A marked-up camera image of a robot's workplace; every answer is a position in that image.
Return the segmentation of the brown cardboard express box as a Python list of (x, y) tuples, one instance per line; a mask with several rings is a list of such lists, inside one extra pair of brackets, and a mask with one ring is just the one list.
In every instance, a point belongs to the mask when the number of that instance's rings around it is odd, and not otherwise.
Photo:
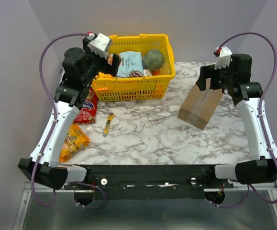
[(204, 130), (217, 108), (223, 93), (221, 90), (210, 89), (210, 80), (206, 80), (206, 90), (200, 91), (195, 84), (183, 102), (177, 117)]

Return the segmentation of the yellow utility knife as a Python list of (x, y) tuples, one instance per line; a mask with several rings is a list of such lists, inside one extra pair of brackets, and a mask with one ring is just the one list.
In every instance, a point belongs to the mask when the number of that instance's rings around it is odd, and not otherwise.
[(105, 126), (104, 126), (104, 130), (103, 130), (103, 136), (106, 137), (108, 132), (109, 132), (109, 129), (110, 129), (110, 126), (111, 126), (111, 122), (113, 120), (113, 118), (115, 117), (115, 114), (114, 113), (110, 113), (107, 117), (107, 120), (106, 120), (106, 123), (105, 123)]

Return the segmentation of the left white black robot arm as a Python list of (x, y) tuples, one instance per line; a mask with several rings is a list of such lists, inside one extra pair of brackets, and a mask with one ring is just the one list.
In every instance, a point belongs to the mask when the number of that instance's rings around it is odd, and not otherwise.
[(91, 177), (83, 166), (59, 166), (59, 156), (68, 130), (77, 117), (89, 94), (96, 76), (107, 73), (116, 76), (119, 56), (114, 54), (108, 63), (108, 50), (112, 40), (99, 33), (84, 35), (83, 47), (74, 47), (64, 53), (63, 77), (52, 96), (49, 92), (52, 112), (45, 130), (30, 157), (22, 158), (18, 167), (32, 183), (59, 190), (65, 183), (73, 183), (80, 189), (91, 185)]

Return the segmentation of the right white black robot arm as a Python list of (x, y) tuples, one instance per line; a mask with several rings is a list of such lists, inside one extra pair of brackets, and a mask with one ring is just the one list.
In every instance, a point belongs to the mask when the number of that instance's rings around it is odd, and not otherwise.
[(228, 64), (202, 66), (196, 85), (207, 89), (227, 91), (241, 115), (249, 146), (249, 160), (236, 164), (217, 164), (206, 174), (205, 182), (215, 188), (222, 180), (241, 184), (271, 183), (277, 180), (277, 148), (266, 119), (263, 90), (258, 82), (251, 82), (252, 58), (248, 54), (231, 54)]

